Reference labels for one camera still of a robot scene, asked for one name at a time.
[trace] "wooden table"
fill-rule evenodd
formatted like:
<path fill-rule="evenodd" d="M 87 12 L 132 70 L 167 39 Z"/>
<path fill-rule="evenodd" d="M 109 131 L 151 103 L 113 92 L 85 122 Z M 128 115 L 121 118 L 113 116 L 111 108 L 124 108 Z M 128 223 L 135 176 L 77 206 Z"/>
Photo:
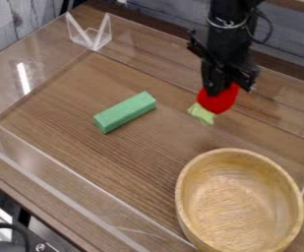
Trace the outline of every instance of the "wooden table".
<path fill-rule="evenodd" d="M 104 17 L 93 3 L 81 6 L 73 14 L 84 27 L 95 26 Z M 156 66 L 161 70 L 179 69 L 178 55 L 167 50 L 164 36 L 152 36 L 149 30 L 132 31 L 135 53 L 121 64 L 104 55 L 113 57 L 115 48 L 128 53 L 132 46 L 116 40 L 101 52 L 104 55 L 87 51 L 73 45 L 65 25 L 63 20 L 54 21 L 0 54 L 0 63 L 24 53 L 32 58 L 41 56 L 42 75 L 50 77 L 0 114 L 0 126 L 22 139 L 16 140 L 0 132 L 2 151 L 14 159 L 0 159 L 0 189 L 80 248 L 136 251 L 95 219 L 93 213 L 99 210 L 105 213 L 111 207 L 95 184 L 179 237 L 184 236 L 175 206 L 178 177 L 190 160 L 210 150 L 234 147 L 259 152 L 287 169 L 301 188 L 304 187 L 302 81 L 264 70 L 258 93 L 242 94 L 235 109 L 207 128 L 187 113 L 195 93 L 133 68 L 143 65 L 147 71 Z M 175 39 L 175 46 L 191 62 L 183 66 L 184 78 L 192 75 L 196 81 L 199 60 L 188 54 L 184 41 Z M 161 55 L 175 57 L 175 61 L 144 48 L 157 48 L 161 52 L 164 49 Z M 50 64 L 64 67 L 56 71 Z M 6 80 L 16 79 L 16 73 L 9 70 L 8 67 L 0 76 L 0 91 L 8 89 Z M 40 84 L 42 78 L 33 80 Z M 157 109 L 104 135 L 93 124 L 93 115 L 143 91 L 156 96 Z M 59 162 L 44 158 L 42 152 Z M 115 219 L 127 226 L 140 225 L 135 218 L 121 218 L 120 210 Z M 147 237 L 151 240 L 144 240 L 144 244 L 153 247 L 153 237 Z M 176 251 L 170 246 L 164 251 Z M 289 251 L 304 251 L 304 228 Z"/>

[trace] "small green block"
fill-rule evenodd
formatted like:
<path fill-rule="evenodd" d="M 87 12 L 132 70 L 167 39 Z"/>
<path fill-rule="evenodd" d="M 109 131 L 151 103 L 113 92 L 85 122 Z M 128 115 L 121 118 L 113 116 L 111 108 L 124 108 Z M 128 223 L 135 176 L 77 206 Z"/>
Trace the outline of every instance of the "small green block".
<path fill-rule="evenodd" d="M 190 108 L 190 114 L 198 118 L 204 125 L 214 125 L 215 113 L 208 111 L 199 103 Z"/>
<path fill-rule="evenodd" d="M 101 131 L 108 134 L 112 130 L 156 108 L 157 100 L 143 92 L 127 99 L 95 116 L 95 122 Z"/>

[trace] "wire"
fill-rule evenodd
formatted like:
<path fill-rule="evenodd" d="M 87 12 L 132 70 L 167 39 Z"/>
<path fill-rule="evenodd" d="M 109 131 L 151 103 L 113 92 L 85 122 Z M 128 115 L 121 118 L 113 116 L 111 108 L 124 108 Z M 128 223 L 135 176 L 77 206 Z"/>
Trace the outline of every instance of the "wire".
<path fill-rule="evenodd" d="M 263 19 L 267 21 L 268 26 L 270 26 L 270 30 L 268 30 L 268 33 L 267 33 L 267 37 L 266 37 L 263 40 L 259 40 L 259 39 L 255 38 L 255 35 L 251 33 L 251 30 L 250 30 L 250 26 L 248 26 L 248 25 L 246 25 L 247 32 L 248 32 L 248 35 L 250 35 L 250 37 L 252 38 L 252 41 L 254 41 L 255 43 L 258 43 L 258 44 L 266 44 L 266 43 L 268 42 L 271 36 L 273 36 L 273 33 L 274 33 L 273 21 L 271 21 L 271 19 L 268 18 L 267 14 L 266 14 L 263 11 L 260 11 L 259 9 L 255 9 L 255 10 L 254 10 L 252 15 L 254 15 L 254 14 L 258 14 L 259 17 L 263 18 Z"/>

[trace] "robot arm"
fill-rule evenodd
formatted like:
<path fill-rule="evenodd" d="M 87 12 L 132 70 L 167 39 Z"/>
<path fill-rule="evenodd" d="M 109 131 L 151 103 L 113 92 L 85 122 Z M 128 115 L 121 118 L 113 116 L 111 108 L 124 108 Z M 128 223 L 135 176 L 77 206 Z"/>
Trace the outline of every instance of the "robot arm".
<path fill-rule="evenodd" d="M 260 73 L 250 60 L 259 17 L 267 19 L 258 6 L 266 0 L 212 0 L 208 31 L 191 31 L 190 49 L 202 57 L 203 86 L 208 96 L 218 97 L 234 83 L 250 92 Z"/>

